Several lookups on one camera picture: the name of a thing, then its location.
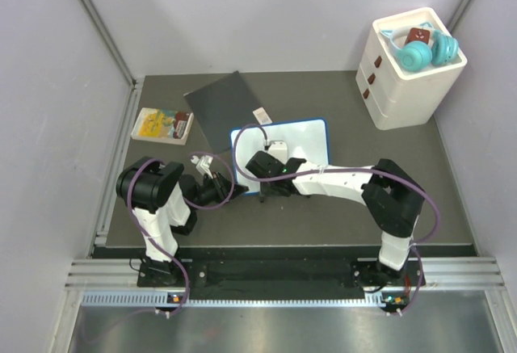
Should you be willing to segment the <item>blue framed whiteboard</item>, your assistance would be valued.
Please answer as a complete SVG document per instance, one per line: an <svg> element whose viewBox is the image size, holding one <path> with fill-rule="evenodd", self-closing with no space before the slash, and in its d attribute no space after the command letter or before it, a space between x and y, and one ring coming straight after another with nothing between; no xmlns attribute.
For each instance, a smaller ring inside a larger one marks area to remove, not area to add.
<svg viewBox="0 0 517 353"><path fill-rule="evenodd" d="M266 124L263 128L269 141L283 141L287 145L288 158L305 158L320 165L330 163L330 141L324 119L285 121ZM245 166L256 152L263 150L263 133L258 127L247 128L235 145L239 131L240 128L235 128L229 134L231 152L237 149L237 164L246 174L252 176Z"/></svg>

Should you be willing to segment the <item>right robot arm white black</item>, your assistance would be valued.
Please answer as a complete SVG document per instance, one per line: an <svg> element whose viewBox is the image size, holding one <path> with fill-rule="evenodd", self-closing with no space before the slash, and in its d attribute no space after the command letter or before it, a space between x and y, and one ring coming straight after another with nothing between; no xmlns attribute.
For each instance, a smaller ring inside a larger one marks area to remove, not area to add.
<svg viewBox="0 0 517 353"><path fill-rule="evenodd" d="M381 229L381 245L376 263L358 268L355 275L363 286L383 287L397 284L406 276L406 261L424 199L406 185L372 174L370 169L365 166L360 172L342 172L339 166L320 165L304 158L281 162L265 151L258 151L246 163L246 170L257 179L296 175L263 183L268 194L323 195L365 206Z"/></svg>

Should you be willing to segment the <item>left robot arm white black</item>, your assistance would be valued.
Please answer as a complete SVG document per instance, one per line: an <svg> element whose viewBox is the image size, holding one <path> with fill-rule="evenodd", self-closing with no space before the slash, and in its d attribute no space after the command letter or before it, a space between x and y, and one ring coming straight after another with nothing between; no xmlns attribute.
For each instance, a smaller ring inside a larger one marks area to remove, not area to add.
<svg viewBox="0 0 517 353"><path fill-rule="evenodd" d="M143 157L124 169L116 181L116 194L124 201L145 241L137 285L165 288L185 282L183 266L175 257L176 234L187 236L194 229L199 210L226 204L249 191L247 186L211 170L213 156L193 155L192 164L203 176L199 183L184 174L179 162L164 164Z"/></svg>

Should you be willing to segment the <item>dark grey notebook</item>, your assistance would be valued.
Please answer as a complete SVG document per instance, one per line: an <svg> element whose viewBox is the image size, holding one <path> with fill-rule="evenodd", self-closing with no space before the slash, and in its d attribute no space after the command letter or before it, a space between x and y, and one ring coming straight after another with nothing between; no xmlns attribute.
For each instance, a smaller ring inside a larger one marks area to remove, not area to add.
<svg viewBox="0 0 517 353"><path fill-rule="evenodd" d="M254 112L263 106L238 71L189 92L184 98L214 153L229 150L230 133L257 123Z"/></svg>

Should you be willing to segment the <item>yellow picture book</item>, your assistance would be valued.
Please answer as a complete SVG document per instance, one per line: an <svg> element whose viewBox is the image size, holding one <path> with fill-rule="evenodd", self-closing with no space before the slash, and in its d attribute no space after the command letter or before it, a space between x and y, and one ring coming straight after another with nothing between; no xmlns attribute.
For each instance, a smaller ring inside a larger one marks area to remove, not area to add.
<svg viewBox="0 0 517 353"><path fill-rule="evenodd" d="M191 112L143 107L131 131L136 141L185 145L195 116Z"/></svg>

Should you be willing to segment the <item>brown square toy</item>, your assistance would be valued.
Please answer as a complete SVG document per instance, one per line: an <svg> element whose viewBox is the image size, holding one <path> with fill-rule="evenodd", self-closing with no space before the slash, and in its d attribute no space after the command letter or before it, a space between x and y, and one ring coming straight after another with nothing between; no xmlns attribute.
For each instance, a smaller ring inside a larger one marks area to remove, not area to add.
<svg viewBox="0 0 517 353"><path fill-rule="evenodd" d="M429 44L431 38L431 31L425 28L412 27L409 30L409 33L406 37L405 44L409 44L411 42L422 42L424 44Z"/></svg>

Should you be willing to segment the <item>teal headphones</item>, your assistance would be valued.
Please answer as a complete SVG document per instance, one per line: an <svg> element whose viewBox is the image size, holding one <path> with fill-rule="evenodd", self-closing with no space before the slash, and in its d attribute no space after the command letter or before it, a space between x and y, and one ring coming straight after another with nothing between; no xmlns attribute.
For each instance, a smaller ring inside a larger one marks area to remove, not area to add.
<svg viewBox="0 0 517 353"><path fill-rule="evenodd" d="M456 59L460 51L459 41L456 38L433 27L418 27L431 31L429 44L418 41L405 44L412 27L380 31L380 34L387 40L391 54L404 70L417 73L428 65L440 67Z"/></svg>

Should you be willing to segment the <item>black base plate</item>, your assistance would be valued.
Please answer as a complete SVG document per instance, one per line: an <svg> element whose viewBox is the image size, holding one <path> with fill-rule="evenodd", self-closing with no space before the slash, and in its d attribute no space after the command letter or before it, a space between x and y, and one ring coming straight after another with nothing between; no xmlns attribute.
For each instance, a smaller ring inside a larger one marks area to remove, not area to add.
<svg viewBox="0 0 517 353"><path fill-rule="evenodd" d="M205 259L184 260L191 299L359 299L378 288L414 288L421 275L409 262L392 284L363 286L355 272L376 261L338 259Z"/></svg>

